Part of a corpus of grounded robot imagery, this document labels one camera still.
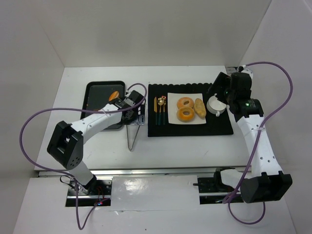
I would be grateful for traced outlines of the metal tongs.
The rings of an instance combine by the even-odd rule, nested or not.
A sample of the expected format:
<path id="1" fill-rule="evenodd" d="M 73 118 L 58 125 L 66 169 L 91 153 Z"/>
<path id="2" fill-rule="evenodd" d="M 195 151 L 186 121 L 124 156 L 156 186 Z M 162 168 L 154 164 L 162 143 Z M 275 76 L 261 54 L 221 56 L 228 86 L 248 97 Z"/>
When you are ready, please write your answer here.
<path id="1" fill-rule="evenodd" d="M 127 148 L 129 152 L 132 152 L 134 150 L 139 131 L 140 125 L 126 126 Z"/>

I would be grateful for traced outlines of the long golden bread loaf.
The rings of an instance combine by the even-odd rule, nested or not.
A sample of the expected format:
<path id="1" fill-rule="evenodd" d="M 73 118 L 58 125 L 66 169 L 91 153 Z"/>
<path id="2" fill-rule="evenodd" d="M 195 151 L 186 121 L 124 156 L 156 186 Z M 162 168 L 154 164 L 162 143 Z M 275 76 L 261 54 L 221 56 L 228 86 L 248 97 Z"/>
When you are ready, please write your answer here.
<path id="1" fill-rule="evenodd" d="M 204 102 L 199 99 L 196 98 L 195 102 L 194 102 L 194 111 L 196 112 L 196 114 L 201 118 L 204 119 L 206 117 L 206 107 Z"/>

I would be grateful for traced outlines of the glazed ring donut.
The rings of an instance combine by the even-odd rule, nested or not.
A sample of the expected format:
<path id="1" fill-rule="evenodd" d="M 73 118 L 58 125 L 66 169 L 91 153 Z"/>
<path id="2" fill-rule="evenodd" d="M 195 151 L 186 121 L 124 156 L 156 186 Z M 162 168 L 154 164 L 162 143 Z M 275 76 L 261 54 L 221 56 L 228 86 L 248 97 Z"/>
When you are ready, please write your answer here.
<path id="1" fill-rule="evenodd" d="M 181 107 L 176 113 L 177 119 L 182 122 L 190 122 L 195 117 L 195 112 L 191 107 Z"/>
<path id="2" fill-rule="evenodd" d="M 194 101 L 190 97 L 182 97 L 177 101 L 177 108 L 190 107 L 193 108 Z"/>

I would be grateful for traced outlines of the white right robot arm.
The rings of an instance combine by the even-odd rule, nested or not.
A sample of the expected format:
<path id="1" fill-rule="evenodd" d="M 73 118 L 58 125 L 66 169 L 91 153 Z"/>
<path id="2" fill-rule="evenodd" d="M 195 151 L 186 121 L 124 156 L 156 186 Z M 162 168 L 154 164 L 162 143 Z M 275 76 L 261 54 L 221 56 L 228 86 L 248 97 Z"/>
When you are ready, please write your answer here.
<path id="1" fill-rule="evenodd" d="M 265 121 L 267 117 L 260 101 L 251 97 L 252 79 L 247 73 L 219 73 L 208 93 L 229 106 L 238 124 L 250 154 L 246 172 L 221 168 L 216 170 L 222 185 L 239 191 L 246 203 L 280 200 L 293 183 L 285 174 L 273 153 Z"/>

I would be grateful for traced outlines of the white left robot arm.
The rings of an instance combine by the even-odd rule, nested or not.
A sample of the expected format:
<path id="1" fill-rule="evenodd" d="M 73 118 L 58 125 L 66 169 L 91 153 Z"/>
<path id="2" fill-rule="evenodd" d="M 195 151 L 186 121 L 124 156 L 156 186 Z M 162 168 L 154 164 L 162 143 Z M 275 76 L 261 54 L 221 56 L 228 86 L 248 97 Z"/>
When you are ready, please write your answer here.
<path id="1" fill-rule="evenodd" d="M 146 96 L 133 90 L 125 97 L 110 96 L 109 102 L 91 115 L 72 123 L 59 122 L 49 141 L 47 152 L 85 189 L 91 191 L 97 179 L 83 162 L 84 144 L 102 130 L 115 124 L 130 124 L 138 117 Z"/>

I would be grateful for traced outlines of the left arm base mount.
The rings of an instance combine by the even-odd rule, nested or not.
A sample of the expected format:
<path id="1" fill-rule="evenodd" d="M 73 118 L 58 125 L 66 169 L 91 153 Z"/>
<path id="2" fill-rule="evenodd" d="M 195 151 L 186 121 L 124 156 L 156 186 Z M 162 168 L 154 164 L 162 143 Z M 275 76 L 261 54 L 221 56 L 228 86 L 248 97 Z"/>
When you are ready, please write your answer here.
<path id="1" fill-rule="evenodd" d="M 66 207 L 76 206 L 76 189 L 75 182 L 67 175 L 60 177 L 60 182 L 65 184 L 68 188 L 66 195 Z M 100 176 L 98 177 L 98 185 L 92 192 L 87 191 L 81 185 L 78 186 L 78 206 L 92 207 L 95 204 L 99 207 L 111 206 L 111 192 L 112 192 L 113 177 Z"/>

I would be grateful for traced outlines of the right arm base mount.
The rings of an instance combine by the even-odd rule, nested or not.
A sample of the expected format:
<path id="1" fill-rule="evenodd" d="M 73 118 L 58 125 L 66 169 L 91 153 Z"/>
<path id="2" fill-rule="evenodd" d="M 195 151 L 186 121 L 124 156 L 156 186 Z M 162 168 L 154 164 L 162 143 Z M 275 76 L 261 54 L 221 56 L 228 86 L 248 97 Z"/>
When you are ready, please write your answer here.
<path id="1" fill-rule="evenodd" d="M 220 168 L 217 168 L 212 176 L 198 177 L 197 182 L 193 183 L 199 192 L 200 205 L 222 204 L 225 196 L 234 191 L 233 187 L 222 183 L 221 171 Z"/>

